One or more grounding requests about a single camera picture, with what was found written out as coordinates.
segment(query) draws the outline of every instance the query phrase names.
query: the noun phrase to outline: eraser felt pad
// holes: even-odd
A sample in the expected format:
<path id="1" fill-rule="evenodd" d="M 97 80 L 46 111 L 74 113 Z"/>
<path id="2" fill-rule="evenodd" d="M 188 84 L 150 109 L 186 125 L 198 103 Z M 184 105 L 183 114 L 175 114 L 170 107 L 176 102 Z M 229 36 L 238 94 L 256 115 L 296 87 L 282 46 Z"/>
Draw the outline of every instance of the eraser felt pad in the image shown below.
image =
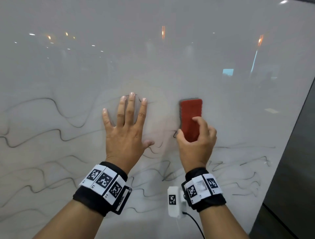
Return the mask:
<path id="1" fill-rule="evenodd" d="M 188 142 L 197 141 L 199 124 L 192 117 L 201 116 L 202 99 L 187 99 L 180 101 L 180 124 L 185 139 Z"/>

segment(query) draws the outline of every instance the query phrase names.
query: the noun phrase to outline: black cable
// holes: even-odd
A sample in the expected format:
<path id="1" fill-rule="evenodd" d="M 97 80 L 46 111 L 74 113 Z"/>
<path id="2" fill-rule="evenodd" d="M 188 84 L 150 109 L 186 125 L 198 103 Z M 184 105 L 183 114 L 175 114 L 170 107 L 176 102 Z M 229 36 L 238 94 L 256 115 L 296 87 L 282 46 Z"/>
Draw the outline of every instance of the black cable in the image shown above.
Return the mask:
<path id="1" fill-rule="evenodd" d="M 196 220 L 195 220 L 190 214 L 188 214 L 188 213 L 186 213 L 186 212 L 183 212 L 183 214 L 188 215 L 188 216 L 190 216 L 191 219 L 193 219 L 193 221 L 196 223 L 196 225 L 197 225 L 197 227 L 198 227 L 198 229 L 199 229 L 199 231 L 200 231 L 200 233 L 201 233 L 203 239 L 206 239 L 206 238 L 204 237 L 204 235 L 203 235 L 203 232 L 202 232 L 200 226 L 199 226 L 198 223 L 196 222 Z"/>

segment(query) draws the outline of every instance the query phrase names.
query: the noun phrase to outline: white surface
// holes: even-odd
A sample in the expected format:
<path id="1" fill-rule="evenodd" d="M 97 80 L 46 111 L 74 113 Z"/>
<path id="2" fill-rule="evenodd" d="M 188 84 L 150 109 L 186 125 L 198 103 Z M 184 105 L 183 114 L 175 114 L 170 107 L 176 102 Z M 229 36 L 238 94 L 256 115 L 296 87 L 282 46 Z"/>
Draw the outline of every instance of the white surface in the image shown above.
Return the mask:
<path id="1" fill-rule="evenodd" d="M 279 2 L 1 1 L 0 237 L 32 237 L 72 198 L 106 157 L 102 108 L 115 122 L 131 91 L 156 144 L 97 238 L 201 237 L 167 212 L 184 181 L 178 101 L 192 97 L 218 131 L 208 170 L 249 232 L 315 75 L 315 7 Z"/>

